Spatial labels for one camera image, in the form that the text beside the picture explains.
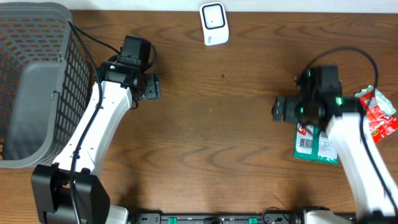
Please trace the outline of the red snack bag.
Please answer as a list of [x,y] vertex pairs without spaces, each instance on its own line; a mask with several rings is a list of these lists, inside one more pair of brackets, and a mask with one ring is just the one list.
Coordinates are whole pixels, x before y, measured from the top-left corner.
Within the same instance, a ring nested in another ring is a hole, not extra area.
[[369,109],[366,113],[369,122],[369,130],[374,139],[375,143],[378,143],[382,138],[392,134],[397,130],[397,117],[388,116],[385,114],[378,105],[370,107],[375,102],[376,97],[371,98],[371,93],[367,93],[364,96],[360,96],[359,100],[363,107],[369,104]]

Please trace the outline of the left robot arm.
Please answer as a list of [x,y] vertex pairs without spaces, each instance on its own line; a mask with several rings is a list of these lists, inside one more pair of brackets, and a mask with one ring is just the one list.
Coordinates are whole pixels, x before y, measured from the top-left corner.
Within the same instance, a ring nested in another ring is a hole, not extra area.
[[100,181],[106,152],[133,104],[161,97],[159,76],[140,64],[104,62],[91,100],[72,137],[51,165],[37,165],[31,182],[41,223],[128,223]]

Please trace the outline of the light green wipes pack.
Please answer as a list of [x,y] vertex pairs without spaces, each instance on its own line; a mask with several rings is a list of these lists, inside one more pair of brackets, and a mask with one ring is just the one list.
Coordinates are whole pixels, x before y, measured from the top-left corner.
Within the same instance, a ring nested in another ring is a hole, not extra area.
[[[371,93],[373,89],[374,87],[369,85],[367,88],[363,88],[359,93],[355,93],[354,96],[359,98],[367,93]],[[379,90],[375,91],[375,97],[375,102],[372,103],[370,107],[378,105],[380,109],[388,116],[392,116],[396,112],[396,109],[393,107],[392,103]]]

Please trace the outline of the red packet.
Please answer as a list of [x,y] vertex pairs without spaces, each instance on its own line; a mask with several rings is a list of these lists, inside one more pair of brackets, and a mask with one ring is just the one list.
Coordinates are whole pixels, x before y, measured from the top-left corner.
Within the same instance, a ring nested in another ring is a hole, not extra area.
[[307,129],[301,126],[300,124],[297,125],[297,132],[303,136],[307,134]]

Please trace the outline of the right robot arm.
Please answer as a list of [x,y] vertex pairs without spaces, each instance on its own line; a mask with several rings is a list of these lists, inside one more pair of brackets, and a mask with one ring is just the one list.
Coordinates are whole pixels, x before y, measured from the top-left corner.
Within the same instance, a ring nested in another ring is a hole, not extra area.
[[357,98],[279,96],[272,115],[274,121],[314,125],[326,133],[351,187],[358,223],[397,223],[397,184],[376,147]]

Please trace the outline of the dark green packet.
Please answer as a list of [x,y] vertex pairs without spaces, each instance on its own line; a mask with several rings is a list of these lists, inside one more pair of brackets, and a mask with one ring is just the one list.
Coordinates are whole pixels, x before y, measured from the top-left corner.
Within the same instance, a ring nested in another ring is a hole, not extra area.
[[324,124],[300,124],[307,129],[305,136],[296,130],[294,140],[294,157],[306,161],[322,162],[326,164],[338,164],[338,153],[333,144],[328,140],[325,132],[330,113],[326,98],[321,99],[326,106],[326,122]]

